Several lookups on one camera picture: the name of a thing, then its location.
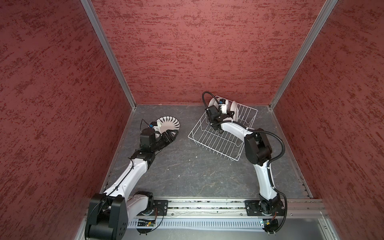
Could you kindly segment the blue striped white plate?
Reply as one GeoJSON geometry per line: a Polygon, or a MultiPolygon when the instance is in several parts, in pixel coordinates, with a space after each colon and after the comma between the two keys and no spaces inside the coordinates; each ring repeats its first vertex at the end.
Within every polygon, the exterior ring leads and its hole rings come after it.
{"type": "Polygon", "coordinates": [[[160,117],[156,120],[156,122],[161,134],[167,130],[179,131],[181,126],[179,120],[172,116],[160,117]]]}

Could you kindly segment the green red rimmed plate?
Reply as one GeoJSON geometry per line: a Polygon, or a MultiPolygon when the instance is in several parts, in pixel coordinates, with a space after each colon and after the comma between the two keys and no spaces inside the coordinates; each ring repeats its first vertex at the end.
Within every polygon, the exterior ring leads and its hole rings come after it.
{"type": "Polygon", "coordinates": [[[236,101],[233,101],[230,108],[232,119],[237,121],[239,119],[239,108],[236,101]]]}

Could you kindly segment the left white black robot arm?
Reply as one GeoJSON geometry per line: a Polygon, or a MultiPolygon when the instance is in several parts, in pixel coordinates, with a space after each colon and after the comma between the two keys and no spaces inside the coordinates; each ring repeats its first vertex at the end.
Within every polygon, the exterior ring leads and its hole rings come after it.
{"type": "Polygon", "coordinates": [[[129,165],[122,175],[102,194],[90,200],[85,239],[121,240],[128,223],[140,213],[154,210],[153,193],[139,191],[132,197],[132,190],[147,172],[156,154],[172,143],[179,128],[149,127],[142,130],[140,147],[129,158],[129,165]]]}

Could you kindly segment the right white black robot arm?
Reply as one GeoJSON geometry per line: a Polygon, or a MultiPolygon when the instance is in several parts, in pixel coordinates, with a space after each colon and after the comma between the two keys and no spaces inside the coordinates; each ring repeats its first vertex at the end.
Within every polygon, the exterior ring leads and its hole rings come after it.
{"type": "Polygon", "coordinates": [[[285,145],[282,139],[263,129],[246,127],[235,121],[230,115],[219,112],[215,106],[208,107],[205,112],[214,130],[229,132],[243,141],[246,158],[253,164],[256,170],[260,187],[261,212],[267,216],[274,214],[278,206],[282,203],[282,193],[275,187],[271,172],[271,163],[281,158],[285,153],[285,145]],[[272,157],[273,150],[268,136],[276,138],[282,147],[281,152],[274,158],[272,157]]]}

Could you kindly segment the white plate rearmost in rack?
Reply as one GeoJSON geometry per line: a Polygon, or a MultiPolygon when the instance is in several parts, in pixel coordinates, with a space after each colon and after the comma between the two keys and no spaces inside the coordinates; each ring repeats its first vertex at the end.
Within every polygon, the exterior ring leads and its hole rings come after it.
{"type": "Polygon", "coordinates": [[[216,110],[215,102],[216,102],[216,101],[215,101],[214,98],[212,98],[212,99],[210,100],[210,102],[209,102],[209,105],[208,105],[208,108],[207,108],[207,111],[208,111],[209,115],[211,115],[212,113],[214,113],[215,110],[216,110]]]}

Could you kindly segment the left base circuit board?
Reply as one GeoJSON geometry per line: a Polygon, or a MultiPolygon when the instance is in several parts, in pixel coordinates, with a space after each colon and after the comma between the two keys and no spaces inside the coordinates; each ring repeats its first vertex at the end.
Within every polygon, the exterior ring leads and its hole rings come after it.
{"type": "Polygon", "coordinates": [[[156,220],[145,220],[145,219],[139,219],[138,220],[138,227],[145,227],[145,228],[152,228],[156,225],[156,220]]]}

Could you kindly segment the base circuit board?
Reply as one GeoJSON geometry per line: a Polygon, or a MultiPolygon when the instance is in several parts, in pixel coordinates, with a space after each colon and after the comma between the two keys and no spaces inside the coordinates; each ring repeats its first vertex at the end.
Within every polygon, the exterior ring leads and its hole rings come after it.
{"type": "Polygon", "coordinates": [[[138,220],[138,227],[145,227],[145,228],[152,228],[156,225],[156,220],[145,220],[145,219],[139,219],[138,220]]]}
{"type": "Polygon", "coordinates": [[[273,228],[276,224],[279,224],[276,220],[263,220],[264,229],[273,228]]]}

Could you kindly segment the right base circuit board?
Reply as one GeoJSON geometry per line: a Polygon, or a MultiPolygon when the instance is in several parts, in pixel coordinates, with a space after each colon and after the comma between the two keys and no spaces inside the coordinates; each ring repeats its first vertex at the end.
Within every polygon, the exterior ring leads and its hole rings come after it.
{"type": "Polygon", "coordinates": [[[279,224],[276,220],[263,220],[264,229],[273,228],[276,224],[279,224]]]}

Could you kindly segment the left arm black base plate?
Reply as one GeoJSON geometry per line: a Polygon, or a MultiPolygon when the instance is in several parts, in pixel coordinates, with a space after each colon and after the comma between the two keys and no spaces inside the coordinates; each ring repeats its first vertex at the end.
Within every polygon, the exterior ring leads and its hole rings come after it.
{"type": "Polygon", "coordinates": [[[168,200],[150,200],[148,208],[141,212],[142,216],[166,216],[168,211],[168,200]]]}

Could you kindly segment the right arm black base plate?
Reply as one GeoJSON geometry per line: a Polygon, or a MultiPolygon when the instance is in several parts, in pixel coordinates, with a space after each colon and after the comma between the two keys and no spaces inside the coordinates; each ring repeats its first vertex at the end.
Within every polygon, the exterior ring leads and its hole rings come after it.
{"type": "Polygon", "coordinates": [[[246,200],[245,209],[247,216],[283,216],[285,214],[285,207],[282,201],[275,203],[265,200],[246,200]]]}

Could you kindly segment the aluminium mounting rail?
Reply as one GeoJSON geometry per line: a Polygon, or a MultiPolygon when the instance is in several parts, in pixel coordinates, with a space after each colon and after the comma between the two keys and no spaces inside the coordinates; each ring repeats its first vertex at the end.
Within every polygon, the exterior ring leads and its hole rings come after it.
{"type": "MultiPolygon", "coordinates": [[[[169,201],[167,218],[272,218],[271,216],[247,216],[245,209],[247,199],[157,198],[156,200],[169,201]]],[[[319,199],[289,199],[288,206],[284,204],[283,206],[287,218],[291,219],[327,219],[329,217],[323,201],[319,199]]]]}

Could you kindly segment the left aluminium corner post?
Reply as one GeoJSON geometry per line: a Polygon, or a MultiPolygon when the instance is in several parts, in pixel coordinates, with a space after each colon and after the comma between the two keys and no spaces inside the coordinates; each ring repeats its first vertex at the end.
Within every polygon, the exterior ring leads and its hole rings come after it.
{"type": "Polygon", "coordinates": [[[115,75],[125,93],[125,96],[127,100],[130,103],[130,106],[133,110],[137,108],[137,103],[133,97],[133,94],[130,90],[130,87],[126,81],[126,78],[123,74],[123,71],[118,63],[118,60],[113,52],[113,49],[108,41],[108,38],[105,34],[105,31],[103,30],[102,24],[97,16],[96,10],[92,4],[92,1],[90,0],[81,0],[82,6],[85,9],[85,12],[93,26],[93,29],[99,39],[99,42],[101,43],[104,52],[109,60],[109,63],[111,64],[115,75]]]}

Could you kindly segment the aluminium corner post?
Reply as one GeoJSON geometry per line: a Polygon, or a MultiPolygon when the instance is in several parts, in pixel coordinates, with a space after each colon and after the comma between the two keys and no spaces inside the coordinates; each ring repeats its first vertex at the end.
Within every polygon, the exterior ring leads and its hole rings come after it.
{"type": "Polygon", "coordinates": [[[127,100],[130,103],[130,106],[133,110],[137,108],[137,103],[133,97],[133,94],[130,90],[130,87],[126,81],[126,78],[123,74],[123,71],[118,63],[118,60],[113,52],[113,49],[108,41],[108,38],[105,34],[105,31],[103,30],[102,24],[97,16],[96,10],[92,4],[92,1],[90,0],[81,0],[82,6],[85,9],[85,12],[93,26],[93,29],[99,39],[99,42],[101,43],[104,52],[109,60],[109,63],[111,64],[115,75],[125,93],[125,96],[127,100]]]}
{"type": "Polygon", "coordinates": [[[271,103],[269,104],[269,108],[271,111],[274,111],[275,107],[277,106],[279,100],[283,96],[285,90],[287,89],[288,85],[290,84],[291,80],[293,79],[295,73],[299,69],[302,61],[306,57],[308,51],[310,50],[311,46],[315,42],[318,34],[322,30],[324,24],[326,23],[327,19],[329,18],[330,14],[332,13],[334,7],[338,3],[338,0],[326,0],[324,5],[322,6],[316,20],[314,21],[309,33],[307,34],[300,50],[298,51],[293,63],[291,64],[291,67],[289,68],[286,76],[284,77],[280,87],[278,88],[275,96],[273,97],[271,103]]]}

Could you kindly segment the right aluminium corner post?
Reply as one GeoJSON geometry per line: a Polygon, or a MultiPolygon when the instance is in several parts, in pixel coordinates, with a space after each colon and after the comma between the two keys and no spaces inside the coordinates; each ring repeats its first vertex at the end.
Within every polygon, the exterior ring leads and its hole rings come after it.
{"type": "Polygon", "coordinates": [[[289,68],[286,76],[284,77],[280,87],[278,88],[275,96],[273,97],[271,103],[269,104],[269,108],[271,111],[274,111],[275,107],[277,106],[279,100],[283,96],[285,90],[287,89],[288,85],[290,84],[291,80],[293,79],[295,73],[299,69],[302,61],[306,57],[308,51],[310,50],[311,46],[315,42],[318,34],[322,30],[324,24],[326,23],[327,19],[329,18],[330,14],[332,13],[334,7],[338,3],[338,0],[326,0],[324,5],[322,6],[316,20],[314,21],[309,33],[307,34],[300,50],[298,51],[293,63],[291,64],[291,67],[289,68]]]}

